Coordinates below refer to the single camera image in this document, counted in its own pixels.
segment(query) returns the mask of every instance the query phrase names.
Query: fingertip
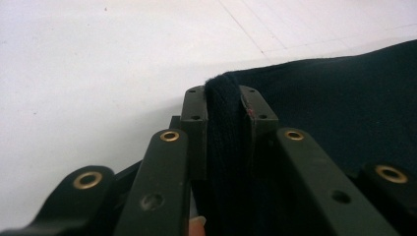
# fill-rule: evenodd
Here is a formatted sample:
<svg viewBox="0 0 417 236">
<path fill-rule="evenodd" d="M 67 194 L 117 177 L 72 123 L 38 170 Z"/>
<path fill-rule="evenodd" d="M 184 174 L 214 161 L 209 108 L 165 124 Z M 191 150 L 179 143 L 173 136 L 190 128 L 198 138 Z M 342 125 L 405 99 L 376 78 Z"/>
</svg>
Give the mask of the fingertip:
<svg viewBox="0 0 417 236">
<path fill-rule="evenodd" d="M 206 236 L 205 224 L 206 218 L 204 216 L 198 216 L 190 219 L 189 223 L 189 236 Z"/>
</svg>

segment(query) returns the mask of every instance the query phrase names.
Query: navy fabric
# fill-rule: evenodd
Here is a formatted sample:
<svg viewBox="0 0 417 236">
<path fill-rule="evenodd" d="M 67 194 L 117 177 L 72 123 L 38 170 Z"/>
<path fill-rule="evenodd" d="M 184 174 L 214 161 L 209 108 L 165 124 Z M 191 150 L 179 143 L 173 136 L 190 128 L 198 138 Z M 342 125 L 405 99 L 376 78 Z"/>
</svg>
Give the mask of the navy fabric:
<svg viewBox="0 0 417 236">
<path fill-rule="evenodd" d="M 389 161 L 417 174 L 417 41 L 228 72 L 206 83 L 209 179 L 223 235 L 279 234 L 268 190 L 242 161 L 239 85 L 257 89 L 282 126 L 311 134 L 344 171 Z"/>
</svg>

